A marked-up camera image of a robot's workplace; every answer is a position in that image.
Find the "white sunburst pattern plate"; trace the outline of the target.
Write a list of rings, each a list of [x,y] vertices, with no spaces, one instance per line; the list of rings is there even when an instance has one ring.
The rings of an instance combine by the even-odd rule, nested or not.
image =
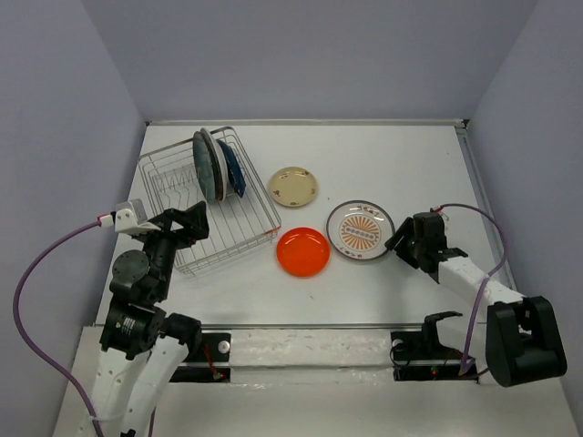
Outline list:
[[[325,231],[332,247],[347,259],[370,261],[388,252],[385,243],[395,233],[390,215],[365,200],[338,205],[328,216]]]

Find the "teal speckled round plate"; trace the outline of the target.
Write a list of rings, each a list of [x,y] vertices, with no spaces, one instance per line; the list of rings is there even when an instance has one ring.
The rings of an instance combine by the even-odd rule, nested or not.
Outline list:
[[[193,134],[192,154],[197,181],[204,198],[208,202],[217,201],[220,187],[218,162],[210,143],[201,131],[196,131]]]

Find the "dark blue leaf plate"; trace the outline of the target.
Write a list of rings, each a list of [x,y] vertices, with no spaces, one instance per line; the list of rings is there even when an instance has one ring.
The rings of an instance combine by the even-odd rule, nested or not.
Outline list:
[[[217,140],[227,162],[228,178],[233,191],[242,198],[246,190],[246,181],[236,154],[231,146],[222,140]]]

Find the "orange round plate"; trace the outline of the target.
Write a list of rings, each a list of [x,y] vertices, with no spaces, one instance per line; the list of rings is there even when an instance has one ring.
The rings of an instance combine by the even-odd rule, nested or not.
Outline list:
[[[327,266],[331,247],[327,238],[316,229],[298,227],[285,232],[276,246],[280,267],[297,278],[310,278]]]

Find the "cream round plate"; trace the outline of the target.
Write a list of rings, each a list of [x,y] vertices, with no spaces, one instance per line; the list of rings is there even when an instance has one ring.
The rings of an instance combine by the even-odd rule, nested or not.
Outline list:
[[[301,167],[277,170],[268,183],[271,198],[286,208],[300,208],[315,200],[319,191],[313,173]]]

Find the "red teal floral plate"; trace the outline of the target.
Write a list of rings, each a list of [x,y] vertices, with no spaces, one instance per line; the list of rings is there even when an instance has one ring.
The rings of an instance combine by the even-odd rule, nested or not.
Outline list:
[[[213,155],[215,157],[215,160],[217,161],[217,165],[218,165],[218,169],[219,169],[218,170],[219,180],[220,180],[220,183],[219,183],[220,193],[217,195],[217,200],[223,201],[227,197],[228,182],[229,182],[227,162],[226,162],[226,159],[224,157],[224,154],[220,148],[218,141],[212,136],[212,134],[208,131],[208,129],[203,127],[200,130],[200,132],[201,132],[202,136],[204,136],[204,138],[210,142],[211,148],[213,150]]]

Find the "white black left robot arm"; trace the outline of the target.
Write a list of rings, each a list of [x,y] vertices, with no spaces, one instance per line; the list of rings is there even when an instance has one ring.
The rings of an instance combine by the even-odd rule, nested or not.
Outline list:
[[[101,219],[141,242],[111,268],[112,294],[100,336],[97,374],[79,436],[140,436],[178,366],[201,349],[201,323],[159,307],[169,294],[176,254],[210,234],[207,205],[169,208],[147,218],[139,200]]]

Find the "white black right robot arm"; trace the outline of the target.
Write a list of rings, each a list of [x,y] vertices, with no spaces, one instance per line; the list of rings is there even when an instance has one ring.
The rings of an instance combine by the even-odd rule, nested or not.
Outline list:
[[[463,349],[450,332],[426,316],[416,331],[393,333],[389,358],[396,381],[478,381],[489,373],[502,387],[557,378],[568,370],[557,319],[549,300],[526,297],[494,280],[502,258],[482,271],[460,248],[449,246],[445,205],[408,217],[384,243],[388,252],[426,273],[472,306]]]

